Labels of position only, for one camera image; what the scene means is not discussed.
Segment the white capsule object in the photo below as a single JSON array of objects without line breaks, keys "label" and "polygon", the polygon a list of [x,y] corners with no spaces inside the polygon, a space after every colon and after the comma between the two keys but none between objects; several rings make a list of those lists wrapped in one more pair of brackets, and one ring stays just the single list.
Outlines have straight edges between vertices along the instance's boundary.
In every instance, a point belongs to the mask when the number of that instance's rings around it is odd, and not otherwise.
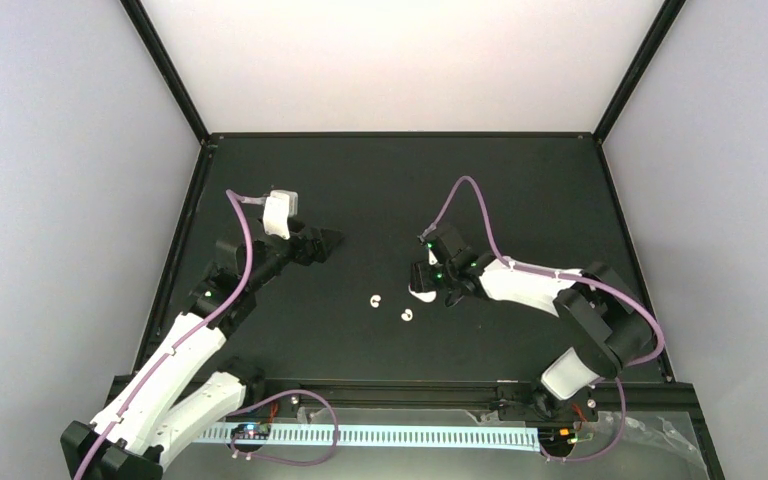
[{"label": "white capsule object", "polygon": [[408,292],[417,300],[423,303],[432,303],[437,298],[437,291],[432,289],[429,291],[415,290],[412,286],[408,286]]}]

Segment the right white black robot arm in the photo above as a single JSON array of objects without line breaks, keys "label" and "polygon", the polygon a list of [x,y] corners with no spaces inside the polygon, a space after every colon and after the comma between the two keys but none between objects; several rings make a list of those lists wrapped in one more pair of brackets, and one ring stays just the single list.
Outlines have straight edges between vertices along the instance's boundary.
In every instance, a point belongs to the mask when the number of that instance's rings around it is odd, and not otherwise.
[{"label": "right white black robot arm", "polygon": [[617,377],[658,335],[639,302],[609,266],[551,270],[494,252],[477,253],[451,225],[421,239],[428,253],[410,266],[409,292],[448,307],[466,297],[508,302],[558,319],[569,344],[532,381],[525,403],[544,420],[565,411],[582,389]]}]

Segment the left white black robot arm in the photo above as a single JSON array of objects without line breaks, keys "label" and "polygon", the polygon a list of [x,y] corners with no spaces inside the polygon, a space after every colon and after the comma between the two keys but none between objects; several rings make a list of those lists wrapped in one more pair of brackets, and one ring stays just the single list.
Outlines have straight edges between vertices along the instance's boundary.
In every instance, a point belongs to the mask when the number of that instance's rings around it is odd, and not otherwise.
[{"label": "left white black robot arm", "polygon": [[159,479],[210,425],[264,395],[261,369],[233,357],[194,392],[185,388],[242,325],[256,293],[290,264],[324,263],[338,230],[292,220],[289,236],[228,230],[166,337],[122,391],[90,422],[60,438],[73,479]]}]

